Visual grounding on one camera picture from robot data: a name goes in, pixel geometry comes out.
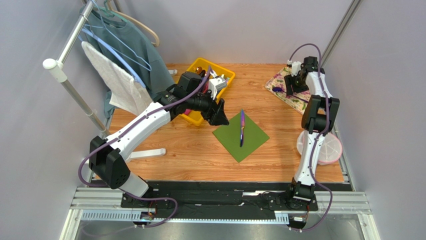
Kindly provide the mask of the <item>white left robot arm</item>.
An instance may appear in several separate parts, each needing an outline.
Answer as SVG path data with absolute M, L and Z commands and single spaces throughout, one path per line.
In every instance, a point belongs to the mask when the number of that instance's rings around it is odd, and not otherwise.
M 120 189 L 132 197 L 142 197 L 150 188 L 141 177 L 132 173 L 126 160 L 147 137 L 167 125 L 186 110 L 200 112 L 211 126 L 229 124 L 224 99 L 217 94 L 228 83 L 221 76 L 204 77 L 186 71 L 177 83 L 157 93 L 153 102 L 134 120 L 105 139 L 90 142 L 88 167 L 111 189 Z

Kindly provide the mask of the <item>green paper napkin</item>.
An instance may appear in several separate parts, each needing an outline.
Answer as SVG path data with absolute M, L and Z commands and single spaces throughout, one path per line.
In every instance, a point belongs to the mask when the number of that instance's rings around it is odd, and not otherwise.
M 238 163 L 270 139 L 243 109 L 212 133 Z

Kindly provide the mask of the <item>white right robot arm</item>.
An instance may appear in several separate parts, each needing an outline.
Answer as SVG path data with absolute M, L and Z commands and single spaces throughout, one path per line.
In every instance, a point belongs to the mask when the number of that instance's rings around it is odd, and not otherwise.
M 303 62 L 294 61 L 289 65 L 291 74 L 284 78 L 286 95 L 305 91 L 310 94 L 301 120 L 304 143 L 300 164 L 285 197 L 287 207 L 298 210 L 307 208 L 315 198 L 320 150 L 326 135 L 333 129 L 340 100 L 330 94 L 324 81 L 325 71 L 316 57 L 308 56 Z

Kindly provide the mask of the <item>dark purple spoon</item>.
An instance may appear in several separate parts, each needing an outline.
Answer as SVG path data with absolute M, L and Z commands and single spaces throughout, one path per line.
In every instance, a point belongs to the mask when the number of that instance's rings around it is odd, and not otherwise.
M 273 87 L 272 88 L 272 91 L 274 92 L 274 93 L 287 93 L 283 88 L 281 88 L 281 87 Z M 293 97 L 293 98 L 295 98 L 295 99 L 298 99 L 298 100 L 300 100 L 300 101 L 302 101 L 302 102 L 305 102 L 305 103 L 308 103 L 309 101 L 308 100 L 305 100 L 305 99 L 302 99 L 302 98 L 300 98 L 300 97 L 298 97 L 298 96 L 295 96 L 295 95 L 290 95 L 290 97 Z

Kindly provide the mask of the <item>iridescent rainbow table knife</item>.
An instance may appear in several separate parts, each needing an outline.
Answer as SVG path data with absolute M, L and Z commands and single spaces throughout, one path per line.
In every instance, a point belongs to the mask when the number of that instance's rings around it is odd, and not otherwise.
M 242 148 L 244 145 L 244 133 L 245 133 L 245 112 L 243 109 L 240 111 L 240 140 L 239 140 L 239 146 Z

